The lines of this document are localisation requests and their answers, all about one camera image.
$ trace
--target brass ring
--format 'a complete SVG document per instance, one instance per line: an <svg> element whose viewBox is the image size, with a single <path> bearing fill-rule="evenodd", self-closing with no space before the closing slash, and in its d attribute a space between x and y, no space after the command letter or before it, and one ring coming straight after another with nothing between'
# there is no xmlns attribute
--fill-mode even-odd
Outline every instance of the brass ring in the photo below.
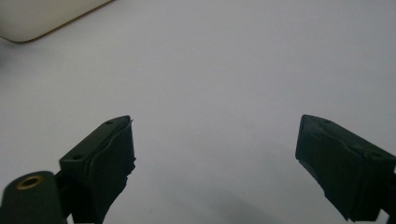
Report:
<svg viewBox="0 0 396 224"><path fill-rule="evenodd" d="M44 177L41 175L31 175L24 178L17 185L17 189L31 189L43 182Z"/></svg>

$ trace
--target gray surface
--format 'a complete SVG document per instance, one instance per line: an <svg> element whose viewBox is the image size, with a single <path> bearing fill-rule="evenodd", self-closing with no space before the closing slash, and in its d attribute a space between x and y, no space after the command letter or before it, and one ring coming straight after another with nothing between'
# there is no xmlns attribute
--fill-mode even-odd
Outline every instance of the gray surface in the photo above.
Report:
<svg viewBox="0 0 396 224"><path fill-rule="evenodd" d="M294 159L300 116L396 154L395 21L394 1L118 0L1 40L0 189L130 114L106 223L344 223Z"/></svg>

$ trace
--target black plastic part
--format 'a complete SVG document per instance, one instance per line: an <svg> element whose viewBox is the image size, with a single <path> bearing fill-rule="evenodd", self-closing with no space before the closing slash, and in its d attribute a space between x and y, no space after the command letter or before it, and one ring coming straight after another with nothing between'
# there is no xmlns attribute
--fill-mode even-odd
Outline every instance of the black plastic part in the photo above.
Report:
<svg viewBox="0 0 396 224"><path fill-rule="evenodd" d="M2 224L64 224L55 176L35 172L12 181L5 189Z"/></svg>
<svg viewBox="0 0 396 224"><path fill-rule="evenodd" d="M374 221L396 158L326 119L303 115L296 159L345 219Z"/></svg>
<svg viewBox="0 0 396 224"><path fill-rule="evenodd" d="M77 223L103 223L134 169L129 116L108 120L60 159L64 213Z"/></svg>

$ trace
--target white container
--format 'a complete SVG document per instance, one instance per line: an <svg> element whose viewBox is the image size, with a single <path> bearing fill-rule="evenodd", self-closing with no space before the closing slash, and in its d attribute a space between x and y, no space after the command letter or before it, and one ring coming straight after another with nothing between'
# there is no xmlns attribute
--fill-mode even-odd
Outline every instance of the white container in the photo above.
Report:
<svg viewBox="0 0 396 224"><path fill-rule="evenodd" d="M0 36L25 42L112 0L0 0Z"/></svg>

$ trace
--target black bracket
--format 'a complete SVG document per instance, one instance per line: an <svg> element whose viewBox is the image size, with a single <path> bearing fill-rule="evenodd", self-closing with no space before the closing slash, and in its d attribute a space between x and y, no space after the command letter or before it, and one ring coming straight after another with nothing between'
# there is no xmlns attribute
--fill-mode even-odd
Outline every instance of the black bracket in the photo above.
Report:
<svg viewBox="0 0 396 224"><path fill-rule="evenodd" d="M61 171L30 173L5 189L2 224L103 223L134 169L131 118L100 125L61 159Z"/></svg>
<svg viewBox="0 0 396 224"><path fill-rule="evenodd" d="M396 157L327 119L303 115L296 159L345 219L396 217Z"/></svg>

